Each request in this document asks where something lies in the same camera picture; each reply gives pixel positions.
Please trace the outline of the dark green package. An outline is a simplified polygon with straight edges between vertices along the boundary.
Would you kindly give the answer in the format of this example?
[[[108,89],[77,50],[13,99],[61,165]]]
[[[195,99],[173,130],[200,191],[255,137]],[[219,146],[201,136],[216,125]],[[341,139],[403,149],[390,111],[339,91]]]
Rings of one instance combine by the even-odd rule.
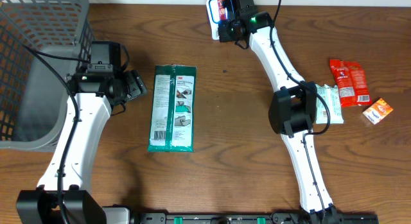
[[[149,152],[193,151],[196,78],[196,67],[155,67]]]

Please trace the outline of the small orange white box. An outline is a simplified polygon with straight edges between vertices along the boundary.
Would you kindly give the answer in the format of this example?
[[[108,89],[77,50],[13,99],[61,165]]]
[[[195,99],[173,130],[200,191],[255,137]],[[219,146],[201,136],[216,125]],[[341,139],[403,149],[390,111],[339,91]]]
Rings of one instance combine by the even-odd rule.
[[[363,111],[363,115],[374,125],[389,115],[394,109],[382,98]]]

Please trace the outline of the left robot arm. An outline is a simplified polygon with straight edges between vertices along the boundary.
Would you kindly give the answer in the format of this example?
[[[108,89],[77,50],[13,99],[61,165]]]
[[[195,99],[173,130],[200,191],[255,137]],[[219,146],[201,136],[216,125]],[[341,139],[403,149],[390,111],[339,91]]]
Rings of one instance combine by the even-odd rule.
[[[130,209],[102,207],[91,196],[92,169],[102,131],[112,109],[146,94],[136,70],[121,60],[125,46],[94,41],[82,66],[64,80],[45,61],[45,53],[28,50],[60,81],[69,98],[66,118],[51,162],[36,189],[22,190],[16,202],[22,223],[131,223]]]

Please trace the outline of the red stick sachet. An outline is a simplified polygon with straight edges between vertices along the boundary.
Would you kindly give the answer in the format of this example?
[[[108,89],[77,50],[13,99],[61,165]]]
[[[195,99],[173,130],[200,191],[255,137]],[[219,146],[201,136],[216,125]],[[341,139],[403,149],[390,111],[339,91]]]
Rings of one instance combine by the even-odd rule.
[[[221,21],[227,20],[226,7],[224,6],[225,0],[217,0],[218,3],[218,16]]]

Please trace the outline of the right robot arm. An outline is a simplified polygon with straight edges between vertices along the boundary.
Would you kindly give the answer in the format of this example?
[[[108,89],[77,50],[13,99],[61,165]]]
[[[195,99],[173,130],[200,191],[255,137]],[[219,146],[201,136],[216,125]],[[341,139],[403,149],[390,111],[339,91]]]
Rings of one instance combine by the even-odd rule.
[[[304,220],[323,223],[333,202],[328,194],[314,149],[317,103],[324,103],[314,82],[295,70],[277,34],[277,17],[260,12],[254,0],[217,0],[220,42],[251,49],[261,62],[274,95],[268,111],[273,131],[286,145],[300,192]]]

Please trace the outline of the light green wipes pack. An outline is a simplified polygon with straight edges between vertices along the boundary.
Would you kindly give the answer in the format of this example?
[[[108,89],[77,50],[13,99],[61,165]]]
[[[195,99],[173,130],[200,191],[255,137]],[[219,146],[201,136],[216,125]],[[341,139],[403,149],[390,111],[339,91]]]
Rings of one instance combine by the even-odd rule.
[[[330,123],[331,124],[343,124],[344,120],[342,117],[342,109],[340,104],[340,98],[338,93],[338,87],[330,87],[328,85],[320,86],[316,85],[317,93],[322,96],[323,100],[326,102],[328,109],[330,111]],[[317,100],[317,124],[326,124],[328,120],[326,109],[324,104],[318,99]]]

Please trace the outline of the red snack bag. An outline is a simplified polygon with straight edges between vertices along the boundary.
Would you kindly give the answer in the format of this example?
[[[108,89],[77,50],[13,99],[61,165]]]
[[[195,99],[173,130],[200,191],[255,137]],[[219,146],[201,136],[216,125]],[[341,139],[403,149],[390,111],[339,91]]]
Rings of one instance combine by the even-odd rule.
[[[337,83],[341,107],[372,104],[365,71],[358,62],[330,59],[329,66]]]

